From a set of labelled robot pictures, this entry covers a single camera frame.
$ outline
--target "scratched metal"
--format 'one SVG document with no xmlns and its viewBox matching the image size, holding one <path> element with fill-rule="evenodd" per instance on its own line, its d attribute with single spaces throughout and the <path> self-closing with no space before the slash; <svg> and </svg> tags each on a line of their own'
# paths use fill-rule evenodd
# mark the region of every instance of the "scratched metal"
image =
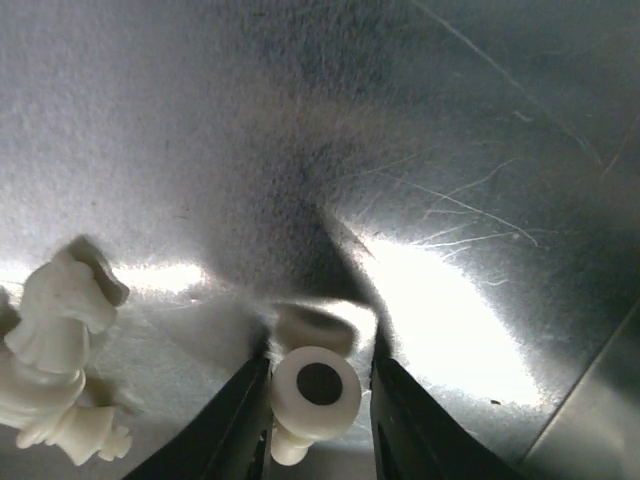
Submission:
<svg viewBox="0 0 640 480">
<path fill-rule="evenodd" d="M 395 355 L 519 461 L 640 290 L 639 15 L 0 1 L 0 284 L 15 305 L 78 235 L 103 252 L 131 294 L 90 370 L 134 434 L 124 460 L 75 469 L 3 429 L 0 477 L 121 477 L 241 365 L 269 296 L 340 296 L 314 203 L 376 256 L 354 258 Z M 275 478 L 372 478 L 363 412 Z"/>
<path fill-rule="evenodd" d="M 524 461 L 530 478 L 640 478 L 638 304 Z"/>
</svg>

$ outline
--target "scratch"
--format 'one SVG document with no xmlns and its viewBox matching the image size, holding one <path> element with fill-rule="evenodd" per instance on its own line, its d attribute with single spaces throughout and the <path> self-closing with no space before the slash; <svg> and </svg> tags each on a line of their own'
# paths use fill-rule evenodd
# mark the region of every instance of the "scratch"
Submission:
<svg viewBox="0 0 640 480">
<path fill-rule="evenodd" d="M 379 189 L 376 192 L 376 194 L 373 196 L 371 201 L 369 203 L 367 203 L 367 206 L 364 207 L 362 210 L 360 210 L 360 213 L 358 213 L 358 215 L 356 215 L 356 220 L 362 218 L 362 216 L 369 211 L 369 209 L 373 206 L 373 204 L 376 203 L 376 201 L 382 196 L 383 192 L 384 192 L 384 190 L 382 190 L 382 189 Z"/>
<path fill-rule="evenodd" d="M 419 155 L 428 154 L 431 150 L 433 150 L 433 148 L 428 148 L 426 151 L 420 151 L 420 152 L 412 153 L 411 155 L 407 155 L 406 157 L 400 158 L 400 159 L 395 160 L 395 161 L 390 162 L 390 163 L 386 163 L 386 164 L 381 165 L 381 166 L 376 167 L 376 168 L 372 168 L 370 170 L 365 170 L 363 172 L 347 173 L 346 175 L 341 175 L 341 176 L 337 177 L 335 180 L 345 180 L 347 178 L 363 177 L 365 175 L 371 175 L 373 173 L 379 173 L 379 172 L 382 172 L 384 170 L 387 170 L 388 168 L 395 167 L 396 165 L 403 165 L 405 163 L 408 163 L 408 162 L 414 160 L 415 158 L 417 158 Z"/>
<path fill-rule="evenodd" d="M 546 228 L 530 228 L 529 229 L 529 233 L 531 232 L 536 232 L 536 233 L 547 233 L 549 235 L 558 235 L 560 233 L 559 230 L 548 230 Z"/>
<path fill-rule="evenodd" d="M 461 245 L 463 243 L 480 242 L 482 240 L 488 240 L 490 238 L 507 237 L 509 235 L 511 235 L 511 232 L 493 233 L 491 235 L 485 235 L 483 237 L 465 238 L 464 240 L 458 240 L 457 242 L 438 243 L 438 244 L 435 244 L 435 245 L 426 245 L 426 247 L 427 248 L 455 247 L 455 246 Z"/>
<path fill-rule="evenodd" d="M 624 147 L 627 146 L 627 142 L 629 142 L 629 140 L 631 139 L 631 134 L 635 131 L 636 127 L 638 126 L 638 121 L 640 121 L 640 113 L 638 113 L 638 115 L 636 115 L 636 118 L 633 119 L 633 122 L 631 122 L 631 126 L 629 127 L 629 129 L 627 130 L 627 133 L 625 134 L 624 138 L 620 142 L 620 145 L 618 146 L 618 150 L 616 151 L 616 154 L 613 156 L 613 159 L 609 163 L 609 166 L 605 168 L 604 172 L 602 172 L 600 179 L 603 179 L 605 175 L 609 173 L 609 171 L 618 162 L 618 159 L 620 158 L 620 155 L 622 154 Z"/>
<path fill-rule="evenodd" d="M 427 16 L 429 16 L 432 20 L 436 21 L 440 25 L 442 25 L 445 29 L 449 31 L 454 37 L 467 45 L 473 52 L 475 52 L 480 58 L 482 58 L 485 62 L 491 65 L 502 77 L 511 84 L 514 88 L 516 88 L 529 102 L 538 107 L 540 110 L 544 112 L 544 114 L 554 122 L 560 129 L 571 137 L 574 141 L 580 145 L 580 148 L 588 154 L 590 154 L 599 165 L 602 165 L 602 159 L 598 152 L 593 148 L 593 146 L 584 138 L 580 137 L 576 134 L 572 128 L 569 127 L 564 121 L 562 121 L 559 117 L 557 117 L 551 110 L 549 110 L 542 102 L 540 102 L 535 96 L 527 92 L 524 86 L 518 82 L 515 78 L 511 76 L 507 70 L 502 68 L 498 62 L 496 62 L 489 54 L 485 53 L 481 50 L 475 43 L 473 43 L 468 37 L 466 37 L 462 32 L 457 30 L 453 25 L 451 25 L 447 20 L 437 15 L 433 10 L 431 10 L 426 5 L 418 2 L 418 0 L 409 0 L 413 5 L 415 5 L 419 10 L 422 10 Z"/>
<path fill-rule="evenodd" d="M 439 213 L 442 215 L 469 215 L 472 212 L 459 212 L 457 210 L 429 210 L 429 213 Z"/>
<path fill-rule="evenodd" d="M 453 257 L 454 255 L 457 255 L 460 252 L 464 252 L 465 250 L 469 250 L 470 248 L 471 247 L 462 247 L 462 248 L 459 248 L 458 250 L 454 250 L 451 253 L 447 253 L 444 257 L 442 257 L 442 261 L 444 262 L 444 261 L 448 260 L 450 257 Z"/>
<path fill-rule="evenodd" d="M 549 52 L 542 52 L 539 53 L 537 55 L 533 55 L 532 58 L 535 57 L 541 57 L 541 56 L 557 56 L 557 55 L 563 55 L 565 58 L 571 58 L 571 57 L 575 57 L 578 55 L 583 55 L 585 53 L 590 52 L 591 50 L 595 50 L 597 47 L 599 47 L 600 45 L 607 43 L 613 39 L 615 39 L 615 37 L 617 35 L 626 35 L 627 32 L 629 32 L 631 30 L 631 28 L 629 27 L 621 27 L 619 28 L 617 31 L 612 32 L 612 33 L 607 33 L 605 35 L 603 35 L 602 37 L 600 37 L 599 39 L 597 39 L 596 41 L 589 43 L 585 46 L 579 47 L 575 50 L 571 50 L 569 47 L 566 48 L 562 48 L 562 49 L 558 49 L 558 50 L 551 50 Z"/>
<path fill-rule="evenodd" d="M 495 282 L 490 282 L 489 280 L 485 280 L 484 283 L 489 285 L 490 287 L 499 287 L 500 285 L 504 285 L 509 281 L 508 278 L 503 278 L 502 280 L 497 280 Z"/>
<path fill-rule="evenodd" d="M 395 178 L 396 180 L 400 180 L 399 178 L 393 177 L 393 176 L 391 176 L 391 175 L 389 175 L 387 173 L 379 173 L 378 175 L 384 175 L 386 177 Z M 529 233 L 527 233 L 526 230 L 518 227 L 517 225 L 514 225 L 513 223 L 509 223 L 509 222 L 507 222 L 506 220 L 503 220 L 500 217 L 496 217 L 495 215 L 492 215 L 492 214 L 490 214 L 488 212 L 484 212 L 484 211 L 480 210 L 479 208 L 475 208 L 475 207 L 472 207 L 471 205 L 467 205 L 466 203 L 461 202 L 460 200 L 456 200 L 455 198 L 453 198 L 453 197 L 451 197 L 449 195 L 445 195 L 444 193 L 436 192 L 435 190 L 430 190 L 430 189 L 428 189 L 426 187 L 423 187 L 422 185 L 418 185 L 417 183 L 413 183 L 413 182 L 410 182 L 408 180 L 402 180 L 402 183 L 404 183 L 406 185 L 409 185 L 409 186 L 412 186 L 414 188 L 417 188 L 418 190 L 422 190 L 423 192 L 427 192 L 427 193 L 429 193 L 431 195 L 434 195 L 436 197 L 440 197 L 440 198 L 442 198 L 444 200 L 449 200 L 450 202 L 453 202 L 456 205 L 459 205 L 459 206 L 461 206 L 463 208 L 466 208 L 466 209 L 468 209 L 468 210 L 470 210 L 472 212 L 475 212 L 475 213 L 478 213 L 480 215 L 483 215 L 483 216 L 485 216 L 487 218 L 491 218 L 492 220 L 495 220 L 496 222 L 501 223 L 502 225 L 506 225 L 507 227 L 512 228 L 517 232 L 520 232 L 522 235 L 524 235 L 529 240 L 531 240 L 531 242 L 536 247 L 540 246 L 538 244 L 538 241 L 535 238 L 533 238 Z"/>
<path fill-rule="evenodd" d="M 523 122 L 533 122 L 533 118 L 531 117 L 527 117 L 526 115 L 523 115 L 522 113 L 520 113 L 518 110 L 514 110 L 513 114 L 518 117 L 520 120 L 522 120 Z"/>
<path fill-rule="evenodd" d="M 514 157 L 511 160 L 507 160 L 504 163 L 501 163 L 500 165 L 498 165 L 496 168 L 494 168 L 491 172 L 489 172 L 488 175 L 484 176 L 483 178 L 481 178 L 480 180 L 476 180 L 474 182 L 468 183 L 466 185 L 463 185 L 461 187 L 458 187 L 452 191 L 450 191 L 449 193 L 447 193 L 445 196 L 446 197 L 450 197 L 452 195 L 455 195 L 456 193 L 459 193 L 463 190 L 466 190 L 467 188 L 472 188 L 475 187 L 476 185 L 480 185 L 481 183 L 484 183 L 486 181 L 488 181 L 491 177 L 493 177 L 496 173 L 498 173 L 501 169 L 503 169 L 504 167 L 506 167 L 507 165 L 515 162 L 516 160 L 518 160 L 519 157 Z M 433 213 L 433 207 L 435 207 L 436 205 L 440 204 L 440 202 L 442 202 L 442 200 L 444 200 L 444 198 L 440 198 L 439 200 L 436 200 L 432 205 L 431 208 L 427 211 L 427 213 L 424 215 L 424 217 L 422 217 L 423 220 L 426 220 L 429 215 L 431 215 L 431 213 Z"/>
<path fill-rule="evenodd" d="M 485 177 L 481 178 L 480 180 L 476 180 L 475 182 L 471 182 L 471 183 L 468 183 L 467 185 L 463 185 L 462 187 L 458 187 L 455 190 L 452 190 L 451 192 L 447 193 L 446 195 L 448 197 L 450 197 L 451 195 L 455 195 L 456 193 L 460 193 L 461 191 L 466 190 L 467 188 L 472 188 L 472 187 L 475 187 L 476 185 L 480 185 L 481 183 L 484 183 L 484 182 L 488 181 L 491 177 L 493 177 L 496 173 L 498 173 L 504 167 L 510 165 L 511 163 L 515 162 L 518 159 L 519 159 L 519 157 L 515 157 L 515 158 L 512 158 L 511 160 L 507 160 L 506 162 L 501 163 L 496 168 L 491 170 L 491 172 L 489 172 L 489 174 L 487 174 Z"/>
<path fill-rule="evenodd" d="M 463 223 L 462 225 L 458 225 L 456 227 L 452 227 L 452 228 L 450 228 L 448 230 L 443 230 L 441 232 L 434 233 L 433 235 L 430 235 L 429 237 L 427 237 L 425 240 L 433 240 L 434 238 L 438 238 L 438 237 L 441 237 L 443 235 L 447 235 L 449 233 L 453 233 L 453 232 L 455 232 L 457 230 L 461 230 L 463 228 L 467 228 L 470 225 L 472 225 L 472 223 Z"/>
</svg>

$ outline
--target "dark hole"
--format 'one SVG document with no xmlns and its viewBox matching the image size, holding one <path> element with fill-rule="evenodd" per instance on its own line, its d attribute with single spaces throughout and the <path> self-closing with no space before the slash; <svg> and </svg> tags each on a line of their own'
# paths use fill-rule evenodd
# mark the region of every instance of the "dark hole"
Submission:
<svg viewBox="0 0 640 480">
<path fill-rule="evenodd" d="M 302 367 L 297 382 L 302 396 L 315 405 L 332 405 L 342 396 L 340 375 L 324 363 Z"/>
</svg>

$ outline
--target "white plastic figure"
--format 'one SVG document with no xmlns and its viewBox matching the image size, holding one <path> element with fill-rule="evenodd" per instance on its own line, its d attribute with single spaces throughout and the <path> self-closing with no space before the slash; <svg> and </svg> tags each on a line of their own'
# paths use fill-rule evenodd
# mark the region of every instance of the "white plastic figure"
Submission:
<svg viewBox="0 0 640 480">
<path fill-rule="evenodd" d="M 353 367 L 331 350 L 302 347 L 289 353 L 271 379 L 276 419 L 271 456 L 295 465 L 317 441 L 343 435 L 360 409 L 362 389 Z"/>
<path fill-rule="evenodd" d="M 112 429 L 113 407 L 80 407 L 89 333 L 116 320 L 116 309 L 91 268 L 58 253 L 27 279 L 20 323 L 0 349 L 0 423 L 20 430 L 17 445 L 60 446 L 76 465 L 97 453 L 122 458 L 131 447 L 124 427 Z"/>
</svg>

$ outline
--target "white chess piece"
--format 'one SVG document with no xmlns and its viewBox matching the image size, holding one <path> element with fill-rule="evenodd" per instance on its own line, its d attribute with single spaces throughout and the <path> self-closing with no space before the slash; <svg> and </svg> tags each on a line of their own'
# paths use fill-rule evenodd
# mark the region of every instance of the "white chess piece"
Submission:
<svg viewBox="0 0 640 480">
<path fill-rule="evenodd" d="M 343 435 L 360 409 L 362 390 L 353 367 L 321 347 L 289 353 L 271 380 L 271 407 L 276 419 L 271 456 L 295 465 L 313 443 Z"/>
<path fill-rule="evenodd" d="M 106 330 L 117 315 L 91 268 L 58 253 L 27 279 L 19 313 L 0 351 L 0 423 L 20 430 L 18 447 L 56 444 L 76 465 L 95 453 L 123 457 L 131 437 L 112 429 L 113 407 L 75 405 L 86 382 L 89 333 Z"/>
</svg>

